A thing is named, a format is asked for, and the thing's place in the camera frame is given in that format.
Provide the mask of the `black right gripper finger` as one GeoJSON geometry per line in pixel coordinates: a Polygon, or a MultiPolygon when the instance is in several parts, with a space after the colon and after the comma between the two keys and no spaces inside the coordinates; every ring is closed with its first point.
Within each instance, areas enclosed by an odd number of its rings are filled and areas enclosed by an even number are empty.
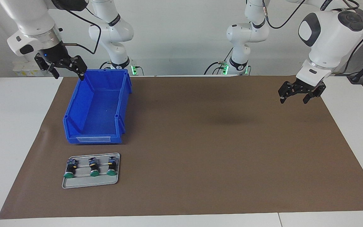
{"type": "Polygon", "coordinates": [[[72,72],[75,72],[81,81],[84,80],[84,75],[87,71],[87,65],[81,58],[81,56],[77,55],[72,57],[72,72]]]}
{"type": "Polygon", "coordinates": [[[59,73],[58,71],[55,69],[55,63],[51,63],[49,66],[49,73],[55,78],[58,79],[59,78],[59,73]]]}

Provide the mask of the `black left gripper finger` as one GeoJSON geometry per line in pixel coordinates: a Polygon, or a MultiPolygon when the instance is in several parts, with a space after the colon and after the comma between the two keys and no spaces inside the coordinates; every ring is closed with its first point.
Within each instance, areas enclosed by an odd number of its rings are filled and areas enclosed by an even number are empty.
{"type": "Polygon", "coordinates": [[[281,104],[284,104],[284,102],[288,97],[295,95],[294,84],[285,81],[278,89],[278,94],[280,97],[281,104]]]}
{"type": "Polygon", "coordinates": [[[307,104],[311,99],[315,97],[320,97],[321,94],[324,92],[325,88],[326,88],[325,84],[320,84],[314,89],[306,89],[306,95],[303,98],[303,103],[307,104]]]}

